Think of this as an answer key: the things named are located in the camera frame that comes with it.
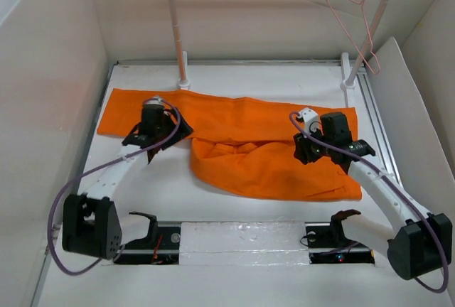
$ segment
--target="orange cloth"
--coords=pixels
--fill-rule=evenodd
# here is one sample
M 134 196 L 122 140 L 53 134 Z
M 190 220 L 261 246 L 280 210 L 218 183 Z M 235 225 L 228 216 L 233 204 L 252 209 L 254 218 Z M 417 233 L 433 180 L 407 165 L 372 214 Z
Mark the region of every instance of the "orange cloth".
M 303 165 L 294 158 L 297 130 L 289 113 L 307 106 L 230 99 L 187 90 L 146 92 L 114 89 L 98 134 L 126 136 L 141 117 L 142 102 L 154 95 L 175 105 L 194 132 L 189 136 L 191 170 L 211 185 L 250 198 L 277 200 L 361 199 L 359 185 L 329 158 Z M 311 107 L 320 115 L 343 112 L 353 138 L 353 108 Z

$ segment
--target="white tabletop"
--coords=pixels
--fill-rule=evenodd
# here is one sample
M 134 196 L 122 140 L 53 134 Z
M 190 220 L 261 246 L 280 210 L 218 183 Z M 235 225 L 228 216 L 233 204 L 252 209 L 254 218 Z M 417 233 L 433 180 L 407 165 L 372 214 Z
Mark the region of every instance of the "white tabletop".
M 250 96 L 275 102 L 344 107 L 341 67 L 326 65 L 192 65 L 191 89 L 209 95 Z M 114 67 L 102 108 L 113 88 L 174 90 L 178 70 L 171 65 Z M 362 94 L 355 91 L 359 138 L 378 145 Z M 120 139 L 95 134 L 86 169 L 115 157 Z M 364 192 L 359 202 L 305 203 L 255 200 L 231 195 L 200 182 L 190 172 L 189 144 L 160 152 L 129 191 L 130 208 L 171 221 L 326 221 L 339 210 L 355 208 L 388 225 L 383 213 Z M 85 190 L 97 179 L 81 182 Z M 71 269 L 92 259 L 62 251 Z M 448 293 L 432 294 L 415 282 L 401 280 L 387 260 L 377 265 L 261 265 L 242 261 L 226 265 L 187 262 L 179 266 L 96 266 L 79 277 L 62 274 L 51 264 L 39 306 L 452 306 Z M 437 271 L 424 280 L 441 282 Z

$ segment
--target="orange shirt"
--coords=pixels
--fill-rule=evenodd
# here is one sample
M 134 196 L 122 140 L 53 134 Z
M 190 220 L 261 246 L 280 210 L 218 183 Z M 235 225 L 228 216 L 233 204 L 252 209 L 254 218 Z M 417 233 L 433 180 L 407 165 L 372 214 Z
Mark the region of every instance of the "orange shirt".
M 303 165 L 294 158 L 298 132 L 289 113 L 304 105 L 230 99 L 188 90 L 147 92 L 114 89 L 98 134 L 126 136 L 141 119 L 142 102 L 159 95 L 178 108 L 194 129 L 191 170 L 211 185 L 249 198 L 359 200 L 360 186 L 329 158 Z M 354 108 L 311 107 L 319 115 L 342 112 L 357 138 Z

